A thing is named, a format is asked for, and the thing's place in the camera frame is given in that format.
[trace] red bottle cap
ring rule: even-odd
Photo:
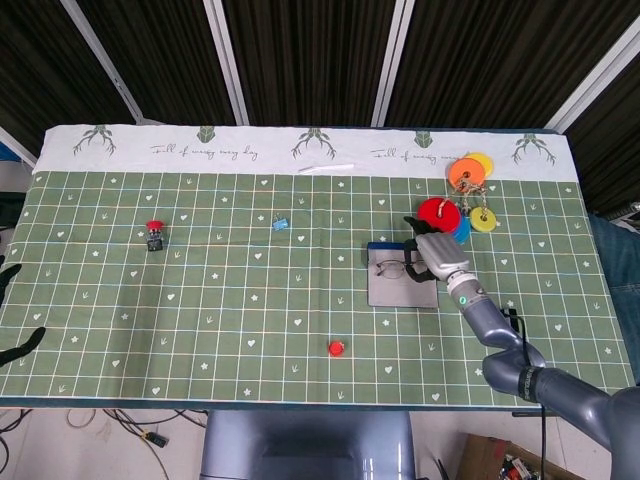
[[[432,197],[422,202],[416,216],[419,220],[424,220],[432,227],[439,228],[445,233],[454,232],[462,220],[458,207],[449,200],[445,201],[442,197]]]
[[[344,353],[344,343],[342,342],[331,342],[329,344],[329,353],[332,357],[339,357]]]
[[[162,227],[164,227],[164,223],[160,220],[149,220],[147,222],[147,228],[149,230],[162,230]]]

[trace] eyeglasses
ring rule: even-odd
[[[405,263],[402,260],[384,260],[380,263],[376,263],[376,267],[378,267],[378,273],[376,273],[376,276],[383,276],[384,278],[395,280],[404,275],[406,271],[405,267],[407,265],[421,265],[426,269],[426,265],[422,260],[417,260],[411,263]]]

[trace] gray chair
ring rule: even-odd
[[[407,412],[215,410],[200,480],[414,480]]]

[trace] black curtain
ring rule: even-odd
[[[58,1],[0,2],[0,125],[38,156],[59,124],[132,123]]]
[[[543,127],[639,14],[629,0],[417,1],[386,125]]]
[[[235,125],[202,0],[78,4],[146,118]]]
[[[589,210],[606,212],[640,201],[640,57],[565,133]]]
[[[253,125],[371,125],[393,0],[227,0]]]

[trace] cardboard box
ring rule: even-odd
[[[505,455],[512,455],[525,463],[538,467],[540,457],[518,445],[499,438],[469,434],[464,453],[458,467],[457,480],[496,480],[500,474]],[[545,462],[545,480],[584,480],[565,469]]]

